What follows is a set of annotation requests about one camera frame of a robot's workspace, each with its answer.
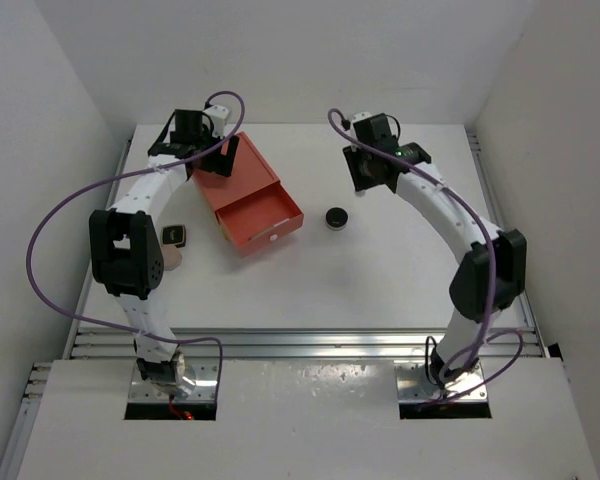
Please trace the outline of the orange drawer box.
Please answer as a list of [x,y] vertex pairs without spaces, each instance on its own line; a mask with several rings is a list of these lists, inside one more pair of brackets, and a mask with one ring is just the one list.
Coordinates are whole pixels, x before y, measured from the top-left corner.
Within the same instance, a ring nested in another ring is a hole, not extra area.
[[301,228],[304,213],[248,135],[237,136],[231,176],[198,170],[193,181],[218,225],[226,226],[230,243],[245,257]]

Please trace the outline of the yellow drawer box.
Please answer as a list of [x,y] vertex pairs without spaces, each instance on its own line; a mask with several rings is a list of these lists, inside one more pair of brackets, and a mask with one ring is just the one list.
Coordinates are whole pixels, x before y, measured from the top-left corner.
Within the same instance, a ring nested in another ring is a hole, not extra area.
[[231,237],[230,237],[230,235],[229,235],[229,232],[228,232],[228,230],[227,230],[226,226],[225,226],[225,225],[220,225],[220,227],[221,227],[221,232],[222,232],[222,234],[223,234],[223,237],[224,237],[224,238],[225,238],[225,239],[226,239],[228,242],[231,242]]

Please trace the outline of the black square compact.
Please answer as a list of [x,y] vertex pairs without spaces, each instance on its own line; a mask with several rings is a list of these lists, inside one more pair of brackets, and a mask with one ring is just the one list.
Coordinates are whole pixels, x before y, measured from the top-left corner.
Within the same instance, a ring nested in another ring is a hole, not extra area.
[[186,241],[186,227],[182,224],[164,226],[161,230],[161,242],[164,246],[183,248]]

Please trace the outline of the black round compact jar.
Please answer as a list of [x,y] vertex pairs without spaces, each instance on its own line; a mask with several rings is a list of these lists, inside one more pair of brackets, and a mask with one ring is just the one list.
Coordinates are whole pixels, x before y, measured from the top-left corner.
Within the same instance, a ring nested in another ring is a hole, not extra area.
[[332,207],[328,209],[324,216],[326,226],[333,231],[344,229],[348,223],[348,212],[341,207]]

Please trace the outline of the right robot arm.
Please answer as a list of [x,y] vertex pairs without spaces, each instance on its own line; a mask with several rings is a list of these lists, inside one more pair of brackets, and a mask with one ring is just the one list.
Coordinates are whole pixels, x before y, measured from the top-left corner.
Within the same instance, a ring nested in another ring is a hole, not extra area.
[[426,356],[426,381],[443,389],[471,370],[493,321],[525,290],[527,240],[482,218],[449,187],[430,154],[402,144],[395,118],[362,112],[341,120],[350,141],[343,154],[358,192],[387,187],[409,203],[451,250],[457,270],[442,340]]

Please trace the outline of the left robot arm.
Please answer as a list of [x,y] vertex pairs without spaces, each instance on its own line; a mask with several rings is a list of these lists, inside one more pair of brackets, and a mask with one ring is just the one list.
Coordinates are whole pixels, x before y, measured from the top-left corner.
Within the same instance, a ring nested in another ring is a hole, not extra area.
[[200,169],[230,177],[237,137],[222,148],[229,108],[175,110],[147,151],[147,168],[107,210],[89,218],[94,279],[116,298],[136,329],[134,351],[141,378],[171,397],[193,389],[190,373],[156,291],[166,264],[154,222],[171,196]]

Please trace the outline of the pink octagonal jar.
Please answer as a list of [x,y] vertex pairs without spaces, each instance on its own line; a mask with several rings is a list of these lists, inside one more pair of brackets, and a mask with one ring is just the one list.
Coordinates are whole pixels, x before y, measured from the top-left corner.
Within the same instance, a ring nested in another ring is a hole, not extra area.
[[182,254],[175,245],[163,245],[162,256],[164,269],[166,271],[172,271],[178,268],[182,262]]

